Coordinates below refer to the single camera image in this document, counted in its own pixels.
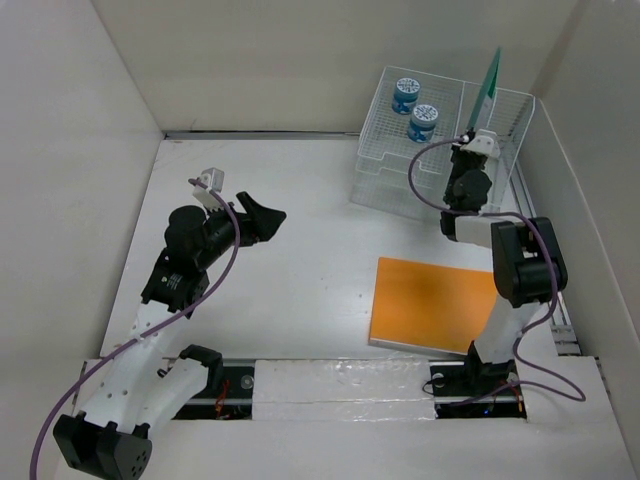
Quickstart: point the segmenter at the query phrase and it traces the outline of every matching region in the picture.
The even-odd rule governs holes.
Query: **white wall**
[[[0,362],[93,356],[161,134],[89,0],[0,1],[0,71]]]
[[[536,82],[544,112],[522,165],[539,213],[555,218],[566,300],[585,353],[600,357],[640,472],[640,2],[580,0]]]
[[[163,129],[359,131],[385,65],[528,90],[576,0],[93,0]]]

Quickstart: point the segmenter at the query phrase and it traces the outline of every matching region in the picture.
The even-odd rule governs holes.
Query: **white wire rack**
[[[418,103],[428,103],[438,109],[438,124],[432,142],[463,132],[480,91],[480,85],[476,83],[386,67],[360,135],[351,200],[409,218],[434,218],[437,212],[425,208],[415,198],[407,181],[409,162],[424,144],[407,137],[408,116],[398,115],[391,109],[395,83],[403,77],[420,82]],[[502,154],[498,161],[486,166],[493,186],[484,211],[500,210],[534,108],[533,96],[498,89],[489,129],[497,133]],[[450,157],[448,148],[434,149],[420,159],[414,171],[416,187],[434,202],[442,203],[451,173]]]

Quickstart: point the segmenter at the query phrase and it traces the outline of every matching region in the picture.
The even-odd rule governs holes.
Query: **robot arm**
[[[444,196],[450,210],[442,212],[440,226],[453,241],[491,249],[499,295],[485,329],[469,346],[464,365],[432,368],[432,378],[438,378],[435,396],[454,396],[451,392],[455,391],[455,396],[474,397],[507,381],[515,372],[514,342],[540,304],[551,299],[550,272],[529,228],[473,215],[487,203],[492,184],[484,168],[487,162],[498,161],[500,149],[493,132],[469,132],[469,137],[468,143],[453,147],[453,167]],[[548,218],[529,220],[550,254],[561,291],[567,284],[567,270],[551,222]]]
[[[198,180],[219,191],[222,176],[210,169]],[[127,339],[138,342],[115,358],[79,414],[62,415],[54,427],[54,438],[71,468],[104,480],[139,478],[149,462],[152,438],[191,397],[222,381],[222,355],[197,345],[183,350],[162,378],[157,373],[191,313],[147,338],[140,336],[198,301],[209,285],[207,268],[234,244],[231,218],[207,190],[196,186],[193,192],[204,209],[184,206],[169,217],[166,247],[142,291]],[[234,212],[240,246],[270,240],[286,214],[259,205],[246,192],[237,198],[246,212]]]

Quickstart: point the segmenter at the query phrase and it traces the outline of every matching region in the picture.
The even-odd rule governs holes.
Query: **orange cutting board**
[[[467,353],[496,296],[491,272],[380,258],[369,343]]]

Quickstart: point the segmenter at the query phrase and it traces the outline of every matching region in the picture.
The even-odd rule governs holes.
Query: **blue and white cup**
[[[438,124],[438,109],[433,105],[416,105],[411,112],[407,135],[417,143],[427,143],[433,138]]]
[[[420,83],[413,78],[401,78],[396,82],[391,108],[400,115],[409,115],[418,101]]]

